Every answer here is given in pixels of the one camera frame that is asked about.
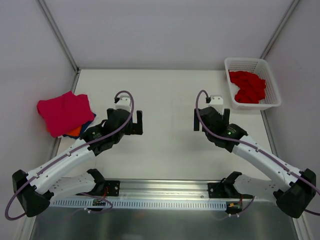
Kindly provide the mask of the red t shirt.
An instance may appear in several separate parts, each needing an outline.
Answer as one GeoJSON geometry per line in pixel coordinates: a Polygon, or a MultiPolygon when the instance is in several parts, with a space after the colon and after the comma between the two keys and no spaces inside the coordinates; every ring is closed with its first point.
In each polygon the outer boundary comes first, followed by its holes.
{"type": "Polygon", "coordinates": [[[235,94],[235,101],[242,104],[258,104],[266,97],[266,80],[248,71],[230,71],[230,82],[239,90],[235,94]]]}

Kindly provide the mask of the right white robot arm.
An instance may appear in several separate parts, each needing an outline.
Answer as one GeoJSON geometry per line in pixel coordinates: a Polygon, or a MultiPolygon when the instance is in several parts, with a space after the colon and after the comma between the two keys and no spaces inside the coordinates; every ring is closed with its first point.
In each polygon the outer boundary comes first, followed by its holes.
{"type": "Polygon", "coordinates": [[[229,123],[229,109],[219,113],[212,106],[194,109],[194,131],[202,131],[209,142],[259,169],[268,179],[233,171],[222,181],[224,193],[235,198],[251,195],[274,203],[286,215],[298,219],[319,193],[317,176],[309,168],[301,170],[261,148],[240,126],[229,123]]]}

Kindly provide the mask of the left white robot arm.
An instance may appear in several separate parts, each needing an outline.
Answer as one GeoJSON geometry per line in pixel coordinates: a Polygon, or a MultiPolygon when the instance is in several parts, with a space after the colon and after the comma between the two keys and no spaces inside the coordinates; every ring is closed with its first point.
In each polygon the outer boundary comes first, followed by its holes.
{"type": "Polygon", "coordinates": [[[107,119],[89,127],[67,150],[45,164],[12,175],[14,197],[18,199],[24,215],[34,217],[50,204],[72,195],[102,196],[111,185],[95,168],[72,178],[65,175],[82,163],[97,157],[118,144],[123,136],[143,134],[143,112],[132,113],[125,109],[107,109],[107,119]]]}

